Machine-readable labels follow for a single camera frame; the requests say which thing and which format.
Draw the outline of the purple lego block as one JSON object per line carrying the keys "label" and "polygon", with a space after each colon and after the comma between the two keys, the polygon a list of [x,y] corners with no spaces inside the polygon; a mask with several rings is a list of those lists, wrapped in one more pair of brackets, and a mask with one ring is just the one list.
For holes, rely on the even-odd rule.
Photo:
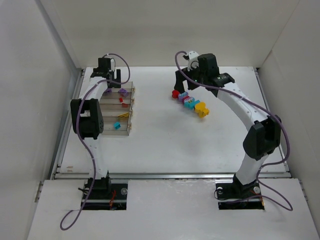
{"label": "purple lego block", "polygon": [[124,88],[121,88],[121,89],[118,91],[118,93],[120,94],[120,96],[122,96],[122,97],[124,97],[124,98],[126,98],[126,97],[129,95],[129,92],[128,92],[126,89],[124,89]]}

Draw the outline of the yellow lego plate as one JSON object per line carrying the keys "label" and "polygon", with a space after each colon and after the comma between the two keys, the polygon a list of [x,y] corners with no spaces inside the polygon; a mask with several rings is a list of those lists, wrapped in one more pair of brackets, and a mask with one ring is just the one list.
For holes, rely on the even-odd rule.
{"label": "yellow lego plate", "polygon": [[118,118],[127,118],[128,116],[129,116],[129,113],[124,113],[124,114],[118,115],[117,117]]}

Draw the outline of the teal lego brick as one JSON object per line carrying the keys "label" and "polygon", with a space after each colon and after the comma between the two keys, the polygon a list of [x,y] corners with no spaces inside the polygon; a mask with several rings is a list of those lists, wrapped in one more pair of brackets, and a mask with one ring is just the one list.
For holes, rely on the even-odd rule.
{"label": "teal lego brick", "polygon": [[115,122],[113,124],[113,127],[114,127],[115,130],[118,130],[121,127],[121,124],[119,122]]}

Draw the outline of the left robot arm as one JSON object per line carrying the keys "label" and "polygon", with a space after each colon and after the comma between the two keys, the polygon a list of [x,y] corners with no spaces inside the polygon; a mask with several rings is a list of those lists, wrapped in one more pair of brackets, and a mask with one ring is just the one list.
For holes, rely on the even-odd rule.
{"label": "left robot arm", "polygon": [[100,136],[104,130],[104,119],[100,100],[107,91],[108,80],[114,80],[115,60],[100,57],[93,69],[85,92],[70,102],[72,127],[92,161],[89,178],[83,193],[90,200],[104,200],[111,196],[112,183],[103,158]]}

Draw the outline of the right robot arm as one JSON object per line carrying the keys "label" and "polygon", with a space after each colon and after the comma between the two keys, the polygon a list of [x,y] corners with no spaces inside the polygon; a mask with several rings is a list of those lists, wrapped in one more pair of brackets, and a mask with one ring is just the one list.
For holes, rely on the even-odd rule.
{"label": "right robot arm", "polygon": [[256,187],[257,175],[265,160],[280,145],[280,119],[271,117],[264,108],[251,102],[229,73],[221,73],[214,54],[199,55],[195,51],[182,51],[181,54],[188,64],[176,71],[174,89],[184,93],[184,81],[189,90],[200,86],[206,88],[235,113],[247,130],[242,143],[245,155],[239,170],[231,183],[216,188],[223,200],[245,199]]}

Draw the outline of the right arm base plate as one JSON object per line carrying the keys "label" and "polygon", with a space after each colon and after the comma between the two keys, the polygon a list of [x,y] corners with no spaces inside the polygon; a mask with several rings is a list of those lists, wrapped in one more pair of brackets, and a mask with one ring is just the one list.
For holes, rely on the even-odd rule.
{"label": "right arm base plate", "polygon": [[261,189],[258,183],[240,189],[234,182],[215,184],[214,197],[219,210],[264,210]]}

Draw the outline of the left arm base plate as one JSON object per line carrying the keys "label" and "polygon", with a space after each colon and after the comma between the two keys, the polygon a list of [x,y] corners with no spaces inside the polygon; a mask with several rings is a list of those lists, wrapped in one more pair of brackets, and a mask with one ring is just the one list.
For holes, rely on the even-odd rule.
{"label": "left arm base plate", "polygon": [[108,187],[93,187],[83,210],[124,211],[127,209],[128,184],[112,183]]}

